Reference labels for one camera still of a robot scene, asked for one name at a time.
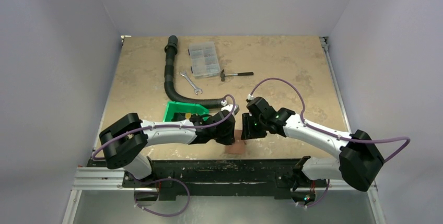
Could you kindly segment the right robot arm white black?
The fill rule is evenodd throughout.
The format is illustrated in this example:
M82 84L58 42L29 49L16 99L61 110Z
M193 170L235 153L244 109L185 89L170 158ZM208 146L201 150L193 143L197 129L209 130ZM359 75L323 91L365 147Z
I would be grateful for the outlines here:
M241 116L242 139L276 134L300 140L330 154L329 158L302 157L293 168L293 188L316 180L342 180L350 187L365 192L385 163L364 131L337 131L308 121L293 110L275 110L262 97L249 101L247 109Z

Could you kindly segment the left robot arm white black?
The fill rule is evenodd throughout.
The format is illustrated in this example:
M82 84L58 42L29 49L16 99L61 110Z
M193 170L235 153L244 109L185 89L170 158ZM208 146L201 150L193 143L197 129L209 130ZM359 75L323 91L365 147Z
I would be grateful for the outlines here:
M93 160L102 152L108 169L123 168L143 187L154 184L156 173L151 161L141 154L148 146L162 144L205 144L210 140L222 145L234 143L235 111L222 108L209 117L194 117L176 122L141 120L129 113L103 130L101 146L92 154Z

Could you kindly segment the green plastic bin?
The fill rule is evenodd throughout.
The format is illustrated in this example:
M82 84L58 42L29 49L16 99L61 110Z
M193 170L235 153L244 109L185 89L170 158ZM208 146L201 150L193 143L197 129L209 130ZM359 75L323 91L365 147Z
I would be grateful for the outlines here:
M186 115L207 115L209 110L199 104L169 101L164 113L164 122L180 121Z

